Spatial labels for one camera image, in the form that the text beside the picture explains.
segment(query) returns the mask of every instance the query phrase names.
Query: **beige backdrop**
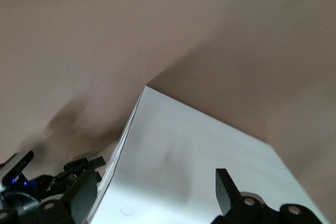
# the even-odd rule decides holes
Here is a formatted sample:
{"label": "beige backdrop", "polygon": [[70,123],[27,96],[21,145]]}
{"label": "beige backdrop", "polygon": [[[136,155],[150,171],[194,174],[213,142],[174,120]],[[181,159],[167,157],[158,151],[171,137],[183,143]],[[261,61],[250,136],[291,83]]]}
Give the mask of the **beige backdrop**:
{"label": "beige backdrop", "polygon": [[270,143],[336,222],[336,0],[0,0],[0,27],[1,161],[108,158],[149,82]]}

